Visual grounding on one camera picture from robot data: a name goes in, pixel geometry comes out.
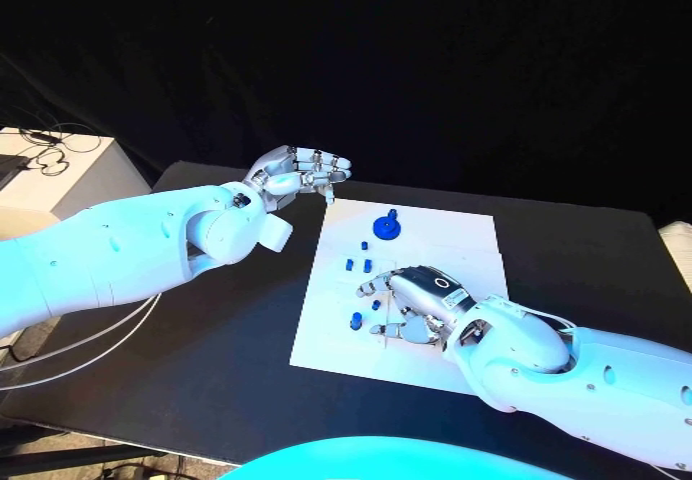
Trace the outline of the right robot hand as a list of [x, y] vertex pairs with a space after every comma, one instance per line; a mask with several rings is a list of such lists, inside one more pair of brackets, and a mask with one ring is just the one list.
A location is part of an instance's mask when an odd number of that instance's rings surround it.
[[476, 305], [461, 283], [434, 267], [411, 266], [373, 277], [359, 286], [356, 295], [380, 292], [393, 299], [401, 319], [372, 326], [369, 333], [412, 344], [444, 345]]

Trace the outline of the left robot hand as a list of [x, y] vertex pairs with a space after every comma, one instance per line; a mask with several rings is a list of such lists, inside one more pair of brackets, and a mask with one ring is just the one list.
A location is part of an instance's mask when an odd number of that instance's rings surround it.
[[265, 211], [281, 210], [298, 194], [320, 194], [334, 202], [334, 185], [352, 175], [352, 162], [318, 149], [280, 146], [255, 161], [243, 183], [258, 193]]

